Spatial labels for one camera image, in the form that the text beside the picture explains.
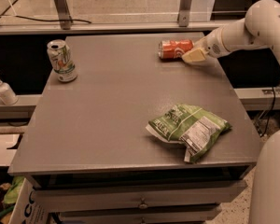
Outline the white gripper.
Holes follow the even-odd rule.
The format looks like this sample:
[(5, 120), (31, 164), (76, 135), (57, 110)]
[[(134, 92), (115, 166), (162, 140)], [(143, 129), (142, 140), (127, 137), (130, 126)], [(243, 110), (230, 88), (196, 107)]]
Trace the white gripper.
[(230, 52), (223, 44), (223, 28), (216, 28), (207, 36), (194, 42), (194, 49), (187, 51), (182, 55), (185, 63), (203, 62), (208, 54), (214, 58), (227, 56)]

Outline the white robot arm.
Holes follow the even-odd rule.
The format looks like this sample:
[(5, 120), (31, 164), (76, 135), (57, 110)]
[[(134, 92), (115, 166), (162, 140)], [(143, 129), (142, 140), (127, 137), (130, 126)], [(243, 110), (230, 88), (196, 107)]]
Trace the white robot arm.
[[(197, 63), (240, 49), (270, 49), (280, 65), (280, 4), (260, 0), (239, 21), (194, 43), (182, 59)], [(280, 130), (264, 144), (254, 173), (248, 224), (280, 224)]]

